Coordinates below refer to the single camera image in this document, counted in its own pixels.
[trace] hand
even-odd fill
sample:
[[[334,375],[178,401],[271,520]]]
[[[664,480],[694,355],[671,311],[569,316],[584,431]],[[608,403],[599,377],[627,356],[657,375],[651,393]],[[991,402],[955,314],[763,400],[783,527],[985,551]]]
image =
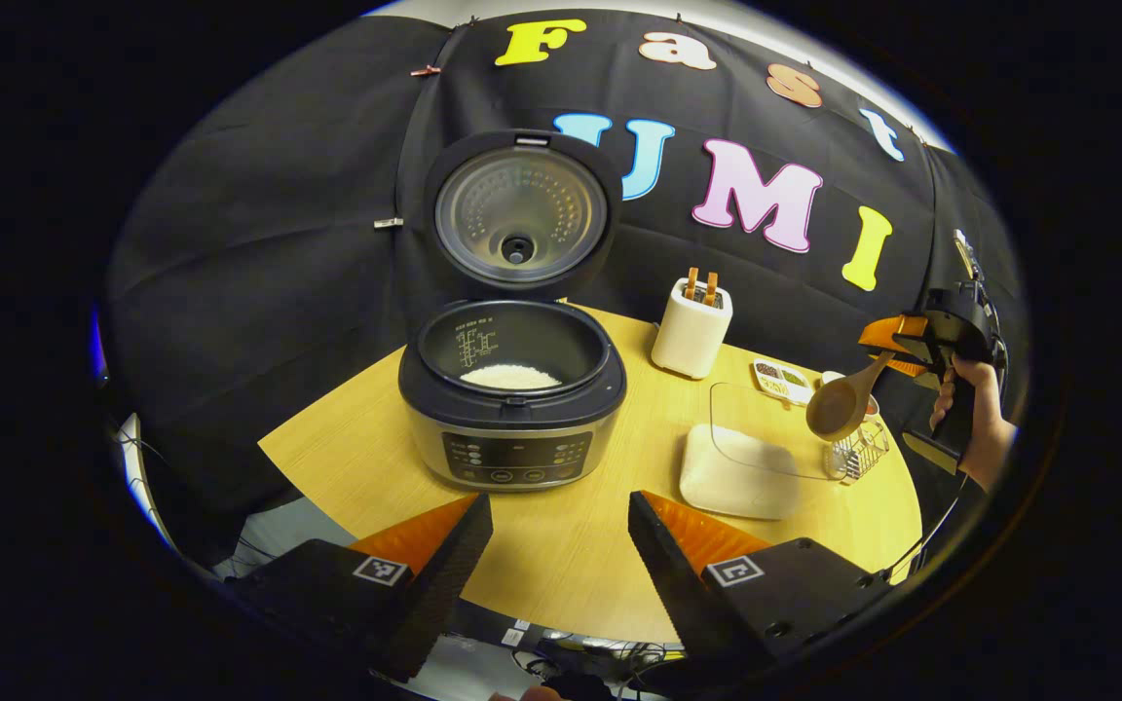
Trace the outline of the hand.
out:
[[[503,695],[503,693],[493,693],[487,701],[513,701],[512,698]],[[525,693],[522,693],[522,698],[517,701],[565,701],[561,698],[560,693],[557,693],[552,689],[546,686],[533,686],[526,689]]]
[[[958,469],[971,476],[974,482],[985,491],[993,487],[1002,467],[1008,460],[1011,442],[1015,440],[1015,426],[1002,417],[999,407],[999,378],[993,372],[993,366],[976,363],[954,356],[954,367],[947,370],[942,386],[938,390],[938,400],[934,403],[934,413],[929,417],[932,430],[949,408],[955,404],[955,372],[969,381],[975,389],[975,400],[972,404],[972,439],[958,464]]]

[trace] wooden table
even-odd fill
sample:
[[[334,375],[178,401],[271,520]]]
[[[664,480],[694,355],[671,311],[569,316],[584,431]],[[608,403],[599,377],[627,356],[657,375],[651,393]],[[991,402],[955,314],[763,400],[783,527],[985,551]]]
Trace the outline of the wooden table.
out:
[[[553,629],[677,643],[626,529],[629,492],[646,489],[684,502],[678,477],[686,435],[709,422],[714,382],[754,386],[756,353],[723,345],[711,376],[691,380],[651,363],[653,324],[587,311],[609,332],[626,365],[628,389],[609,450],[601,465],[576,483],[493,492],[494,534],[462,598]],[[302,492],[359,536],[468,494],[432,476],[414,448],[396,387],[402,351],[259,442]],[[819,378],[801,371],[810,381]],[[824,444],[808,431],[804,408],[767,395],[765,400],[774,412],[771,421],[787,434],[780,444],[801,464],[819,461]],[[810,487],[821,497],[787,520],[720,518],[770,543],[815,538],[865,570],[890,566],[921,536],[916,488],[894,440],[890,453],[850,487]]]

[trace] wooden ladle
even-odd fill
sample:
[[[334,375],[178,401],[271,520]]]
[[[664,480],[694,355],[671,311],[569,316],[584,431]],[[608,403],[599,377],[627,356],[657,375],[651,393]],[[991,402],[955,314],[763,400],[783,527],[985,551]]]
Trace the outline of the wooden ladle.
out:
[[[827,381],[811,395],[807,419],[809,430],[817,439],[838,442],[859,427],[868,405],[868,395],[873,391],[873,382],[881,376],[891,357],[894,357],[894,351],[885,350],[863,371]]]

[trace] pink letter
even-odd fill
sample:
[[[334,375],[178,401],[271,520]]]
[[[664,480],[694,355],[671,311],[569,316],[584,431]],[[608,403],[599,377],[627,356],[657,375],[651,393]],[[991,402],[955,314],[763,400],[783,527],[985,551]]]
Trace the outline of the pink letter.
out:
[[[787,164],[770,182],[744,146],[720,138],[705,141],[705,151],[712,155],[712,178],[708,182],[705,203],[690,210],[699,223],[726,228],[735,222],[729,213],[729,199],[735,197],[743,230],[751,233],[774,209],[779,213],[764,228],[764,239],[795,253],[808,252],[808,216],[816,188],[822,185],[819,174],[798,164]]]

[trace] wire basket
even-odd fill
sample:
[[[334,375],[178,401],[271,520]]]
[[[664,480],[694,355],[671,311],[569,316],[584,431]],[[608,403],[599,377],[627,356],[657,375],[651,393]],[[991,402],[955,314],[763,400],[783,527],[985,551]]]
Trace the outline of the wire basket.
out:
[[[855,483],[890,452],[890,432],[876,417],[861,423],[858,430],[825,449],[825,469],[842,483]]]

